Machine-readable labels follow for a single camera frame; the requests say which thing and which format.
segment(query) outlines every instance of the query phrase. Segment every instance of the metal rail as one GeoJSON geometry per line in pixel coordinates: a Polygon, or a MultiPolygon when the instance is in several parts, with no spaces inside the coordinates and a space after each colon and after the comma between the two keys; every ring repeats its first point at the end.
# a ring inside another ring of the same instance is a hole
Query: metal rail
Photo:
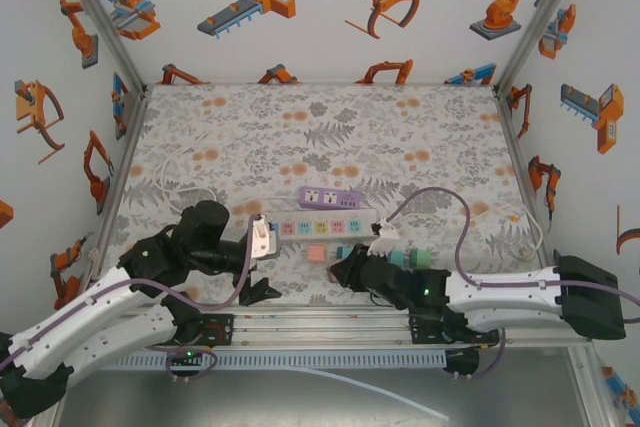
{"type": "Polygon", "coordinates": [[[533,19],[529,22],[522,36],[522,40],[517,45],[515,52],[507,63],[502,77],[500,77],[500,81],[498,82],[498,97],[500,99],[504,99],[509,93],[518,73],[531,55],[531,52],[536,48],[550,20],[555,17],[556,10],[561,1],[562,0],[542,0],[540,3],[533,19]]]}

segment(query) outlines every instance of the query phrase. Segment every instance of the conveyor belt illustration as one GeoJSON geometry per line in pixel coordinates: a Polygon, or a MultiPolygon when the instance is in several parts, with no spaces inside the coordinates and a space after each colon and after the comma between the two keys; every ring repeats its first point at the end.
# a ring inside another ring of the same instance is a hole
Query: conveyor belt illustration
{"type": "Polygon", "coordinates": [[[244,19],[251,20],[254,14],[266,14],[274,11],[290,19],[296,15],[295,0],[237,0],[198,24],[198,30],[208,35],[220,37],[231,27],[240,26],[244,19]]]}
{"type": "Polygon", "coordinates": [[[598,152],[606,154],[616,144],[618,119],[624,114],[624,96],[616,84],[611,84],[599,99],[584,94],[570,85],[560,88],[561,105],[589,119],[598,131],[598,152]]]}

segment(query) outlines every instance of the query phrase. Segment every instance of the white plug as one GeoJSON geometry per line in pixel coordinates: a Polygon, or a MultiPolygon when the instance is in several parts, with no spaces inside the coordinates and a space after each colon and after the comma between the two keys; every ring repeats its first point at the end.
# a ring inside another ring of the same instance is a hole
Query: white plug
{"type": "Polygon", "coordinates": [[[385,219],[381,219],[378,224],[380,225],[378,238],[371,242],[367,255],[386,256],[398,245],[400,234],[398,234],[396,228],[385,219]]]}
{"type": "Polygon", "coordinates": [[[264,215],[253,221],[253,238],[251,241],[251,258],[260,259],[273,254],[276,249],[276,236],[271,235],[269,223],[264,215]]]}

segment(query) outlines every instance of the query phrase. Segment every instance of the white cable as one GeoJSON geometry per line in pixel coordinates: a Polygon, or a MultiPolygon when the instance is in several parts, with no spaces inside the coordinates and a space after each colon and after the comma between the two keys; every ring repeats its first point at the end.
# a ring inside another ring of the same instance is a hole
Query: white cable
{"type": "Polygon", "coordinates": [[[350,379],[349,377],[343,377],[342,375],[332,374],[330,372],[325,372],[323,370],[314,370],[314,369],[303,369],[299,367],[285,367],[283,370],[290,370],[292,372],[301,372],[303,374],[313,374],[319,375],[321,377],[328,377],[330,379],[339,380],[341,382],[346,382],[347,384],[355,385],[356,387],[361,387],[363,389],[370,390],[372,392],[376,392],[378,394],[386,395],[387,397],[391,397],[394,400],[402,402],[403,404],[407,404],[415,409],[421,410],[422,412],[433,415],[445,422],[449,422],[449,416],[438,412],[437,410],[430,409],[429,407],[425,407],[422,404],[418,404],[413,400],[409,400],[406,397],[402,397],[401,395],[395,394],[388,390],[382,389],[380,387],[376,387],[375,385],[365,384],[364,382],[359,382],[357,380],[350,379]]]}
{"type": "MultiPolygon", "coordinates": [[[[520,260],[522,262],[530,262],[530,261],[532,261],[533,259],[536,258],[538,250],[542,246],[542,241],[543,241],[543,238],[544,238],[544,231],[542,230],[542,227],[540,227],[540,224],[536,221],[535,217],[531,214],[531,212],[529,211],[527,206],[524,205],[524,203],[522,203],[522,204],[505,204],[505,205],[501,205],[500,207],[496,207],[494,209],[485,210],[481,214],[474,215],[473,217],[471,217],[471,220],[478,220],[478,219],[484,217],[485,215],[487,215],[489,213],[500,212],[500,211],[505,210],[507,208],[513,209],[513,208],[520,208],[520,207],[522,207],[524,209],[524,211],[527,214],[527,217],[529,217],[529,220],[531,220],[531,223],[535,226],[536,230],[538,231],[538,242],[533,247],[533,250],[525,251],[522,254],[520,254],[520,253],[515,254],[515,253],[511,252],[511,255],[513,255],[516,259],[518,259],[518,260],[520,260]]],[[[451,234],[457,232],[457,229],[452,229],[452,228],[447,227],[434,214],[421,214],[420,212],[411,212],[409,214],[403,215],[402,217],[400,217],[400,219],[404,219],[405,217],[409,217],[409,216],[412,216],[412,215],[419,215],[421,217],[426,217],[428,219],[434,220],[438,224],[438,226],[447,233],[447,235],[451,235],[451,234]]]]}
{"type": "Polygon", "coordinates": [[[204,134],[198,136],[196,138],[196,140],[193,141],[193,143],[187,147],[184,147],[182,149],[176,150],[175,152],[173,152],[172,154],[170,154],[162,164],[159,164],[156,169],[153,171],[153,175],[151,177],[152,181],[153,181],[153,185],[155,185],[155,187],[157,189],[159,189],[162,192],[163,198],[164,200],[169,204],[169,207],[171,207],[171,209],[177,213],[182,212],[183,209],[180,209],[178,207],[176,207],[173,202],[171,202],[171,199],[169,198],[168,194],[173,194],[173,193],[181,193],[181,192],[193,192],[193,191],[205,191],[208,192],[213,200],[217,200],[216,198],[216,194],[213,192],[213,190],[207,188],[207,187],[185,187],[182,189],[167,189],[165,187],[165,181],[164,181],[164,173],[165,170],[167,168],[167,165],[169,164],[169,162],[171,162],[173,159],[179,157],[180,155],[188,152],[189,150],[193,149],[198,142],[200,142],[202,139],[204,139],[207,135],[209,135],[212,131],[207,131],[204,134]],[[158,174],[158,170],[160,170],[160,183],[158,183],[157,179],[156,179],[156,175],[158,174]]]}

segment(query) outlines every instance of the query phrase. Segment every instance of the metal base plate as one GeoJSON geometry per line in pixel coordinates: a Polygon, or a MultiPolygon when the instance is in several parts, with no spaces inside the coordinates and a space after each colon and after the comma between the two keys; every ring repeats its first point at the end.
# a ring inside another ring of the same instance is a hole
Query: metal base plate
{"type": "Polygon", "coordinates": [[[487,29],[484,26],[484,19],[479,20],[478,22],[474,22],[469,26],[469,28],[473,30],[476,34],[478,34],[480,37],[483,37],[487,40],[493,40],[493,39],[497,39],[498,37],[503,37],[507,34],[510,34],[511,32],[520,30],[521,27],[522,26],[514,20],[513,22],[511,22],[511,25],[509,27],[505,27],[504,29],[499,29],[499,30],[487,29]]]}
{"type": "Polygon", "coordinates": [[[90,57],[82,57],[82,68],[88,69],[98,63],[98,35],[92,35],[93,39],[93,53],[90,57]]]}

